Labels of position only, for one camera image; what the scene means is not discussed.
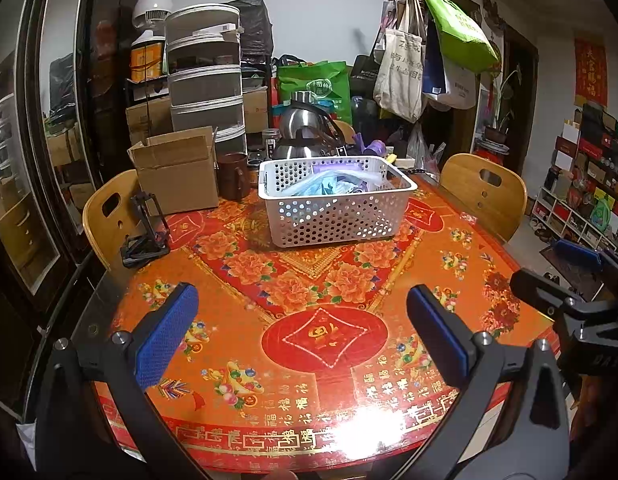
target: white plastic basket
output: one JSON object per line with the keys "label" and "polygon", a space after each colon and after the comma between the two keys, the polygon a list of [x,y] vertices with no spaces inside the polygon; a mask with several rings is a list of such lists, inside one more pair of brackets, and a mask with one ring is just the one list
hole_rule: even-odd
{"label": "white plastic basket", "polygon": [[[313,166],[359,162],[363,171],[382,173],[378,189],[341,195],[280,196]],[[392,176],[391,183],[387,177]],[[271,238],[278,247],[373,240],[393,236],[409,196],[418,186],[379,156],[328,156],[270,160],[260,165],[258,194],[266,203]]]}

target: green tote bag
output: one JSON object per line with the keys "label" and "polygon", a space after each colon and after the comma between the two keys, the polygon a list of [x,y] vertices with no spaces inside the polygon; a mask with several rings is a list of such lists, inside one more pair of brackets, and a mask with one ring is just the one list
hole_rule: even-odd
{"label": "green tote bag", "polygon": [[316,100],[333,101],[338,119],[353,123],[346,61],[278,67],[278,91],[282,101],[290,100],[294,92],[307,90],[313,92]]}
{"label": "green tote bag", "polygon": [[498,62],[480,26],[449,0],[425,0],[438,30],[440,50],[454,63],[479,74]]}

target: metal bolt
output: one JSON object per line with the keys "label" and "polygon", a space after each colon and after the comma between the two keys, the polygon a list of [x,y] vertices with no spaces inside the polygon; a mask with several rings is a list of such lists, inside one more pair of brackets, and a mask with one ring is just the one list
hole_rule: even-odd
{"label": "metal bolt", "polygon": [[476,332],[473,335],[473,342],[480,346],[489,346],[493,343],[493,336],[489,332]]}
{"label": "metal bolt", "polygon": [[131,339],[131,334],[125,332],[124,330],[114,332],[114,334],[111,336],[111,341],[113,341],[113,343],[116,345],[123,345],[124,343],[128,342],[129,339]]}
{"label": "metal bolt", "polygon": [[65,337],[61,337],[54,343],[54,348],[56,350],[64,350],[67,346],[69,346],[69,340]]}
{"label": "metal bolt", "polygon": [[543,352],[547,352],[549,350],[551,350],[551,345],[549,344],[549,342],[546,339],[538,339],[535,341],[535,344],[538,345],[538,348],[540,350],[542,350]]}

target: round table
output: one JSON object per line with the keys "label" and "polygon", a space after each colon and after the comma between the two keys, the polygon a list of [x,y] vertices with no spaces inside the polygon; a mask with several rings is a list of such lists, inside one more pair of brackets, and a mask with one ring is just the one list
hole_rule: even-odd
{"label": "round table", "polygon": [[[168,219],[171,252],[132,276],[109,330],[132,330],[178,282],[197,287],[198,315],[147,394],[200,465],[331,468],[421,444],[457,391],[407,318],[419,283],[473,331],[557,343],[511,294],[518,266],[502,244],[447,192],[418,185],[398,233],[374,242],[280,250],[255,191]],[[98,391],[133,447],[106,386]]]}

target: white fan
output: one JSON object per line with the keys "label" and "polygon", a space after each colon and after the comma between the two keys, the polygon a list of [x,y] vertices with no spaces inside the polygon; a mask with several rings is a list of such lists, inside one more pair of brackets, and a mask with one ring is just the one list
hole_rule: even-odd
{"label": "white fan", "polygon": [[134,7],[134,27],[143,30],[132,46],[164,39],[164,20],[173,8],[172,0],[138,0]]}

